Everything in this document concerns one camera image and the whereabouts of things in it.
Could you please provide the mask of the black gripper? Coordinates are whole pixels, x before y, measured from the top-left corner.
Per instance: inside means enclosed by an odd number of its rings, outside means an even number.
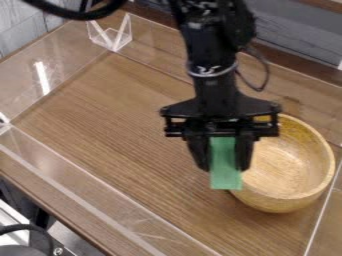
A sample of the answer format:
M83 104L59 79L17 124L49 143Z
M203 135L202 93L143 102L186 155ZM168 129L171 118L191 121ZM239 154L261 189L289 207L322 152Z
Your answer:
M206 137L237 137L237 167L246 171L251 165L254 140L279 136L281 106L243 94L234 72L218 75L188 72L188 75L195 96L160 109L164 135L186 139L194 162L206 172L210 171Z

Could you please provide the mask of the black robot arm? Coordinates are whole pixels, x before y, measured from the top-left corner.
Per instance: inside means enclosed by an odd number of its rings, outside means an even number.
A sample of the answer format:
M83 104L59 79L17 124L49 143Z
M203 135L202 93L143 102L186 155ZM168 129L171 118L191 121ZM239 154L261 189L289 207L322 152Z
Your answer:
M168 0L184 40L186 71L195 96L160 109L164 134L182 138L196 166L207 171L214 160L212 138L233 138L233 163L251 166L254 143L279 135L281 106L246 95L238 88L239 52L263 57L249 46L257 34L255 16L243 0Z

